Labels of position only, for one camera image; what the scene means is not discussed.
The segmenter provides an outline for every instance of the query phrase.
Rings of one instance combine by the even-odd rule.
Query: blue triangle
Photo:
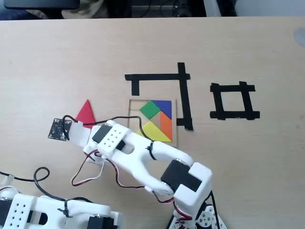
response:
[[[168,100],[153,100],[153,103],[162,110],[167,117],[172,119],[172,102]]]

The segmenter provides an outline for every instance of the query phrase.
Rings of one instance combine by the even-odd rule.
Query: hole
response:
[[[27,223],[35,225],[45,225],[48,221],[48,216],[46,213],[39,211],[30,211]]]

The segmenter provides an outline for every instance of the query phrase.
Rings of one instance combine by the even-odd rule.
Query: red triangle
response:
[[[82,107],[81,111],[78,113],[76,120],[83,123],[95,123],[95,118],[88,99]],[[87,125],[86,127],[92,129],[93,125]]]

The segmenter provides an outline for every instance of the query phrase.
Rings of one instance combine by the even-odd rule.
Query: black tape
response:
[[[210,112],[211,118],[225,120],[226,118],[246,118],[247,120],[254,120],[260,118],[259,111],[253,111],[249,92],[255,92],[254,85],[247,85],[246,82],[239,82],[239,85],[219,85],[212,83],[210,91],[213,92],[216,111]],[[221,92],[241,92],[244,111],[224,111],[223,100]]]
[[[183,118],[177,118],[177,125],[184,126],[187,130],[193,130],[193,121],[190,108],[187,80],[191,79],[190,74],[185,71],[185,64],[178,63],[178,73],[171,74],[126,74],[125,79],[132,82],[132,95],[140,95],[141,80],[179,80],[180,95],[182,103]]]
[[[140,81],[138,81],[138,80],[132,81],[132,95],[135,95],[135,96],[140,95]]]

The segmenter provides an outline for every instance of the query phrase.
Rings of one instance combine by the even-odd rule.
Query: wall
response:
[[[238,0],[238,16],[305,16],[305,0]]]

